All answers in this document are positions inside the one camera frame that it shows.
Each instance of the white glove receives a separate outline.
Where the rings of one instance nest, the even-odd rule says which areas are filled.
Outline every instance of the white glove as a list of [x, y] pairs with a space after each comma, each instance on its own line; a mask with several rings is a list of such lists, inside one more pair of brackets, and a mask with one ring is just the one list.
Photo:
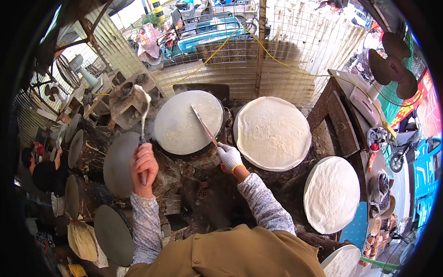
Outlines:
[[229, 171], [233, 172], [237, 166], [243, 165], [240, 152], [235, 147], [225, 145], [221, 142], [218, 143], [218, 146], [217, 150], [221, 157], [221, 161]]

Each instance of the brown jacket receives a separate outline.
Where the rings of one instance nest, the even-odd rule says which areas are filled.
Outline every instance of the brown jacket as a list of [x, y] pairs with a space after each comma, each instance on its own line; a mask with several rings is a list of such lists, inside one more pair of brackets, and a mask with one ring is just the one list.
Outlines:
[[286, 231], [242, 224], [169, 243], [152, 264], [133, 265], [125, 277], [324, 277], [317, 252]]

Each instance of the green hose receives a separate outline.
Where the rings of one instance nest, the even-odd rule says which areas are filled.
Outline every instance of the green hose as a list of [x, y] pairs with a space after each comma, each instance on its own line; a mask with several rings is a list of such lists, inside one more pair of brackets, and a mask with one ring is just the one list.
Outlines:
[[378, 265], [381, 266], [382, 268], [386, 267], [388, 269], [400, 269], [400, 265], [396, 265], [396, 264], [391, 264], [391, 263], [387, 263], [387, 262], [383, 262], [383, 261], [376, 261], [376, 260], [371, 260], [367, 257], [360, 257], [360, 261], [365, 261], [368, 262], [370, 264], [373, 265]]

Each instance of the knife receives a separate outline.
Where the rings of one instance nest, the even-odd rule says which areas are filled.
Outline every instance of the knife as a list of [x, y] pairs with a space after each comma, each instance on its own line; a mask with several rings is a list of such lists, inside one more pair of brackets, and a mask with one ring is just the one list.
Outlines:
[[206, 126], [205, 122], [203, 121], [202, 117], [198, 114], [197, 110], [194, 108], [193, 105], [191, 105], [191, 108], [194, 110], [195, 115], [197, 116], [200, 123], [203, 125], [203, 128], [205, 128], [206, 133], [211, 138], [212, 143], [214, 143], [215, 147], [218, 147], [217, 141], [215, 140], [214, 136], [209, 131], [208, 127]]

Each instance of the worker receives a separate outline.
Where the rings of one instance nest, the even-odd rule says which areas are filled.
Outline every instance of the worker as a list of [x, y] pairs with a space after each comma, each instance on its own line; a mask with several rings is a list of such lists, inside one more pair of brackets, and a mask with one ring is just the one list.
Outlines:
[[343, 8], [343, 4], [341, 0], [329, 0], [329, 1], [323, 1], [320, 3], [320, 6], [318, 6], [314, 11], [324, 8], [326, 6], [329, 6], [329, 9], [332, 12], [338, 12]]
[[34, 185], [43, 192], [53, 192], [55, 196], [65, 195], [66, 180], [69, 172], [60, 166], [62, 149], [57, 150], [54, 161], [44, 161], [35, 164], [34, 150], [25, 148], [22, 151], [22, 163], [29, 169]]
[[[257, 227], [245, 224], [208, 234], [193, 234], [163, 248], [159, 205], [152, 183], [159, 170], [152, 145], [136, 147], [131, 162], [133, 181], [134, 256], [126, 277], [142, 276], [325, 276], [318, 249], [296, 237], [290, 214], [260, 177], [249, 173], [234, 147], [218, 143], [224, 165], [238, 180]], [[146, 186], [140, 182], [145, 171]]]

